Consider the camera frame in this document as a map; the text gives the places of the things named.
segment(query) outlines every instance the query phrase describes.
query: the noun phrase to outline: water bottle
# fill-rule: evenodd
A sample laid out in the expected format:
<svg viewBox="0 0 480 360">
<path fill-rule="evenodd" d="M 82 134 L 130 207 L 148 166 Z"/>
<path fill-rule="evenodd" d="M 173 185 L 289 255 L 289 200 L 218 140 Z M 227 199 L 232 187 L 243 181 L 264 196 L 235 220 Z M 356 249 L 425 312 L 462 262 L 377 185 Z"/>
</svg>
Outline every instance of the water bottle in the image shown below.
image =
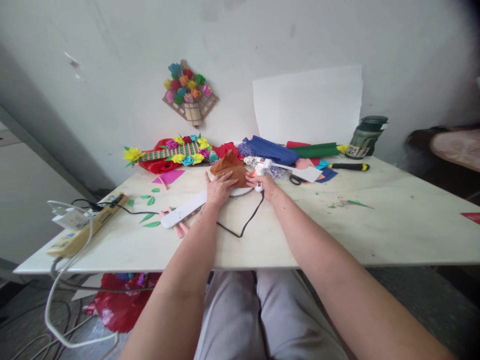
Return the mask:
<svg viewBox="0 0 480 360">
<path fill-rule="evenodd" d="M 350 159 L 363 159 L 371 156 L 375 150 L 375 143 L 387 128 L 389 120 L 385 116 L 370 115 L 360 120 L 351 138 L 345 156 Z"/>
</svg>

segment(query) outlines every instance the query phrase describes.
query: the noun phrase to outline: power strip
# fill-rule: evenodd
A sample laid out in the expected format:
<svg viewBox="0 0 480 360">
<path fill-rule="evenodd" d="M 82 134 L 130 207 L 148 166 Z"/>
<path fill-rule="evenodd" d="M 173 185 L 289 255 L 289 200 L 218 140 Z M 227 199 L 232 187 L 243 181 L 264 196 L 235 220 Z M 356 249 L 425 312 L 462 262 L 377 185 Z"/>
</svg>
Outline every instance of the power strip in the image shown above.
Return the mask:
<svg viewBox="0 0 480 360">
<path fill-rule="evenodd" d="M 114 192 L 113 194 L 105 197 L 100 203 L 114 203 L 123 205 L 127 201 L 127 196 L 123 192 Z M 115 214 L 119 207 L 115 205 L 101 204 L 101 211 L 88 212 L 93 216 L 93 235 Z M 47 254 L 58 258 L 71 258 L 75 256 L 88 241 L 90 235 L 90 222 L 87 223 L 80 230 L 72 231 L 62 236 L 56 243 L 54 243 L 48 250 Z"/>
</svg>

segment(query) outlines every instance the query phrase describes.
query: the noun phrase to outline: person's arm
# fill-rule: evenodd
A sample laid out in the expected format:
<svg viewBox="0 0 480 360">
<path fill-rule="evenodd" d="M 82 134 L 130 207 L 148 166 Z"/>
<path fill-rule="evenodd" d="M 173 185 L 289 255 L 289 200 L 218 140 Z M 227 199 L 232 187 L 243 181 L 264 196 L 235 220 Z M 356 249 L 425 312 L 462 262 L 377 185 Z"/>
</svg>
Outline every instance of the person's arm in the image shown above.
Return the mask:
<svg viewBox="0 0 480 360">
<path fill-rule="evenodd" d="M 331 321 L 359 360 L 454 359 L 365 268 L 313 221 L 270 176 L 263 184 L 288 246 Z"/>
<path fill-rule="evenodd" d="M 120 359 L 193 359 L 202 327 L 205 287 L 214 265 L 220 207 L 237 180 L 207 173 L 207 200 L 160 276 Z"/>
</svg>

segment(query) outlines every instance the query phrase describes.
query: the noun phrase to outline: white table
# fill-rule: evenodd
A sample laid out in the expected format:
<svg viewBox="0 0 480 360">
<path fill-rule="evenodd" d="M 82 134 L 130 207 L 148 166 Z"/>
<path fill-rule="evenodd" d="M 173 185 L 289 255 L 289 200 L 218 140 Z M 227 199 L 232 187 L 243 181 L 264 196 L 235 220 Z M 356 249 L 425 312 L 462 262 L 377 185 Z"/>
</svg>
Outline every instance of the white table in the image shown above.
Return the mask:
<svg viewBox="0 0 480 360">
<path fill-rule="evenodd" d="M 354 163 L 343 156 L 329 162 Z M 480 225 L 460 213 L 480 213 L 480 207 L 412 176 L 375 157 L 367 157 L 369 171 L 338 170 L 326 183 L 295 186 L 288 179 L 279 185 L 318 224 L 329 231 L 365 266 L 479 264 Z M 160 211 L 178 207 L 205 189 L 208 167 L 187 168 L 169 190 L 152 181 L 156 175 L 139 169 L 115 191 L 135 201 L 134 211 Z M 160 193 L 152 193 L 160 188 Z M 155 196 L 147 206 L 141 195 Z M 373 208 L 347 205 L 330 208 L 343 200 Z M 219 221 L 237 234 L 261 199 L 255 191 L 231 198 Z M 71 273 L 161 272 L 181 240 L 163 226 L 142 227 L 144 215 L 119 210 L 95 235 L 94 243 L 69 269 Z M 150 221 L 159 220 L 155 215 Z M 38 250 L 14 272 L 46 274 L 53 258 L 46 250 L 57 238 Z M 295 268 L 280 224 L 268 201 L 247 226 L 242 238 L 217 227 L 216 269 Z"/>
</svg>

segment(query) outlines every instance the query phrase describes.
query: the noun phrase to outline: scissors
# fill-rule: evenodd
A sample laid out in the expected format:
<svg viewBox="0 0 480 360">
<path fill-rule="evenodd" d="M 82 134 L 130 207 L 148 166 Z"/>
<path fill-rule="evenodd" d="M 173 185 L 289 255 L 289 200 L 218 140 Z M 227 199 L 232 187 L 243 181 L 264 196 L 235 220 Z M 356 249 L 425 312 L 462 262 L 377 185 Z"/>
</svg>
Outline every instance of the scissors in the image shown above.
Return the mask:
<svg viewBox="0 0 480 360">
<path fill-rule="evenodd" d="M 300 185 L 301 183 L 307 183 L 307 180 L 303 180 L 301 177 L 298 177 L 296 175 L 290 174 L 290 182 L 293 185 Z"/>
</svg>

